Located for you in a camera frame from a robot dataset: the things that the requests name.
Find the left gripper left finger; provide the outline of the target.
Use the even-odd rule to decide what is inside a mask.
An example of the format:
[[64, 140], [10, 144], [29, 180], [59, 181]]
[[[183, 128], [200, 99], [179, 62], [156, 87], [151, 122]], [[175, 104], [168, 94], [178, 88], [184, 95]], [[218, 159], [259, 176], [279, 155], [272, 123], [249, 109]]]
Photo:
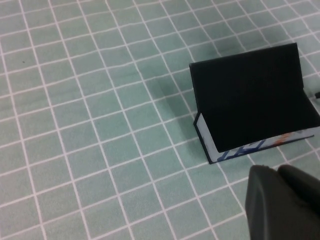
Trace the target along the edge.
[[320, 238], [320, 209], [301, 199], [278, 169], [263, 165], [250, 168], [245, 212], [252, 240]]

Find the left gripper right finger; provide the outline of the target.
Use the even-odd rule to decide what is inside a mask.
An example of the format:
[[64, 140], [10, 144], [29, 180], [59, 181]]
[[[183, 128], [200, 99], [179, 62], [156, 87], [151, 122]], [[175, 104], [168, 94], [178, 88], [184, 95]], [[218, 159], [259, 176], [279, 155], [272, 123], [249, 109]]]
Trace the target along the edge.
[[289, 187], [311, 208], [320, 208], [319, 179], [292, 165], [282, 165], [277, 172]]

